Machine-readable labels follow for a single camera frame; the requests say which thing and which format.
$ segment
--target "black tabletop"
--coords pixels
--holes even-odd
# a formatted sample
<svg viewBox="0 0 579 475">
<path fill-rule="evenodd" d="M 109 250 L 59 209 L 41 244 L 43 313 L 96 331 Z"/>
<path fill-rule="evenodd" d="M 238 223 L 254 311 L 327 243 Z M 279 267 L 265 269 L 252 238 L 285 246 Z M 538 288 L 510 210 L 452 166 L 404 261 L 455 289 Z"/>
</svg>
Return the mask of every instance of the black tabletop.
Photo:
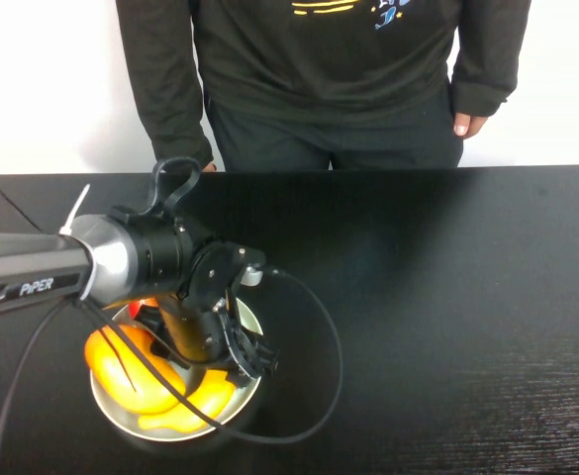
<svg viewBox="0 0 579 475">
<path fill-rule="evenodd" d="M 2 176 L 46 232 L 85 183 L 82 213 L 140 207 L 145 175 Z M 67 310 L 17 391 L 3 473 L 579 473 L 579 167 L 204 176 L 188 210 L 303 279 L 336 321 L 338 408 L 286 447 L 142 451 L 90 394 Z M 0 195 L 0 232 L 31 225 Z M 255 433 L 312 424 L 336 384 L 331 337 L 295 287 L 243 299 L 282 351 Z M 44 310 L 0 317 L 0 404 Z"/>
</svg>

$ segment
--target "person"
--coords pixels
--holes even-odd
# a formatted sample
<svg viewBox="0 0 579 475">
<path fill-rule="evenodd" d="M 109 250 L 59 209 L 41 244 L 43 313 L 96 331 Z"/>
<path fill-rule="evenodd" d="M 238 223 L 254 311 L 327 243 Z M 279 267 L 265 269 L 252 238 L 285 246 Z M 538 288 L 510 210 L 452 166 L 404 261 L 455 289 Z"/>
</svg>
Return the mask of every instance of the person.
<svg viewBox="0 0 579 475">
<path fill-rule="evenodd" d="M 155 157 L 216 169 L 205 110 L 226 170 L 239 172 L 457 166 L 463 141 L 517 88 L 530 6 L 117 0 Z"/>
</svg>

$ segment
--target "black cable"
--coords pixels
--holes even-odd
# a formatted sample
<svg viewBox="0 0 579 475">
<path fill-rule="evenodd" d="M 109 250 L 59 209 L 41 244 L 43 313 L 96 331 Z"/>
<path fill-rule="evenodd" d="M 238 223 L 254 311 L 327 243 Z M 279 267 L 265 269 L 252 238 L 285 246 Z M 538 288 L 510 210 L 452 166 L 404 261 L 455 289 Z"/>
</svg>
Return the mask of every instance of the black cable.
<svg viewBox="0 0 579 475">
<path fill-rule="evenodd" d="M 37 339 L 48 325 L 51 322 L 51 319 L 55 317 L 61 310 L 63 310 L 67 305 L 71 303 L 68 299 L 63 299 L 54 305 L 51 310 L 45 315 L 45 317 L 41 320 L 39 325 L 36 327 L 32 336 L 28 340 L 27 344 L 25 345 L 25 349 L 23 350 L 23 354 L 21 355 L 21 359 L 19 359 L 19 364 L 17 365 L 16 371 L 14 372 L 14 376 L 12 377 L 12 382 L 10 383 L 10 388 L 8 389 L 8 393 L 5 395 L 5 399 L 3 400 L 3 406 L 1 407 L 0 413 L 0 453 L 1 453 L 1 445 L 3 443 L 3 434 L 5 433 L 5 427 L 8 421 L 8 415 L 10 413 L 10 408 L 12 406 L 12 399 L 14 399 L 14 393 L 16 391 L 16 386 L 19 382 L 19 378 L 21 376 L 21 372 L 23 371 L 23 367 L 25 366 L 25 362 L 30 355 L 30 351 L 34 347 Z"/>
<path fill-rule="evenodd" d="M 334 410 L 336 409 L 339 396 L 341 394 L 341 388 L 343 385 L 343 358 L 341 352 L 341 341 L 339 340 L 338 329 L 336 328 L 336 325 L 333 319 L 331 318 L 329 311 L 324 306 L 322 301 L 318 298 L 318 296 L 307 285 L 305 285 L 301 280 L 297 279 L 291 274 L 281 271 L 279 269 L 265 270 L 265 273 L 270 273 L 274 276 L 288 278 L 289 280 L 292 280 L 294 283 L 297 283 L 303 290 L 305 290 L 309 294 L 309 296 L 316 302 L 319 309 L 322 311 L 322 314 L 327 323 L 329 324 L 334 340 L 336 342 L 336 350 L 338 353 L 338 386 L 336 387 L 336 392 L 334 394 L 333 400 L 331 401 L 331 404 L 327 408 L 327 411 L 325 412 L 323 417 L 314 426 L 296 435 L 284 437 L 268 437 L 263 435 L 254 435 L 234 430 L 231 427 L 224 426 L 221 423 L 218 423 L 217 421 L 213 420 L 212 418 L 209 418 L 201 411 L 199 411 L 199 409 L 197 409 L 192 403 L 190 403 L 190 401 L 188 401 L 188 399 L 185 396 L 179 393 L 179 391 L 177 391 L 177 389 L 174 386 L 172 386 L 168 382 L 168 380 L 164 378 L 161 375 L 161 373 L 159 373 L 159 371 L 157 371 L 157 369 L 152 365 L 152 363 L 150 363 L 148 358 L 145 357 L 145 355 L 135 346 L 135 344 L 131 341 L 131 339 L 128 338 L 127 335 L 122 331 L 119 325 L 116 322 L 110 320 L 91 299 L 87 299 L 85 301 L 85 305 L 87 309 L 91 311 L 94 315 L 96 315 L 100 320 L 102 320 L 105 323 L 105 325 L 111 327 L 113 332 L 115 332 L 115 334 L 127 345 L 127 347 L 133 352 L 133 354 L 142 362 L 145 368 L 148 371 L 150 371 L 152 376 L 154 376 L 156 380 L 159 381 L 159 383 L 161 383 L 161 385 L 163 385 L 163 387 L 166 388 L 168 392 L 170 392 L 170 394 L 172 394 L 175 398 L 177 398 L 177 400 L 181 404 L 183 404 L 183 406 L 185 406 L 192 414 L 201 419 L 203 422 L 215 428 L 216 430 L 223 432 L 227 435 L 230 435 L 236 439 L 268 445 L 269 444 L 287 445 L 305 440 L 306 438 L 309 438 L 311 435 L 316 433 L 327 423 L 327 421 L 333 414 Z"/>
</svg>

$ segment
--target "silver metal joint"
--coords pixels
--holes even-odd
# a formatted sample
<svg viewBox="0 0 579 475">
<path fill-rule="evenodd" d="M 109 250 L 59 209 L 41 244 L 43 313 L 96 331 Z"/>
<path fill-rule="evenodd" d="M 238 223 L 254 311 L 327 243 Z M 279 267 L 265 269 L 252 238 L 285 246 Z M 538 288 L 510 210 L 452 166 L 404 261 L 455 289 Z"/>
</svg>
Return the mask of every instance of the silver metal joint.
<svg viewBox="0 0 579 475">
<path fill-rule="evenodd" d="M 246 287 L 255 287 L 262 280 L 262 270 L 248 267 L 245 274 L 242 276 L 241 284 Z"/>
<path fill-rule="evenodd" d="M 219 302 L 215 304 L 215 306 L 212 308 L 212 311 L 216 314 L 225 306 L 226 306 L 226 299 L 222 298 L 221 300 L 219 300 Z"/>
</svg>

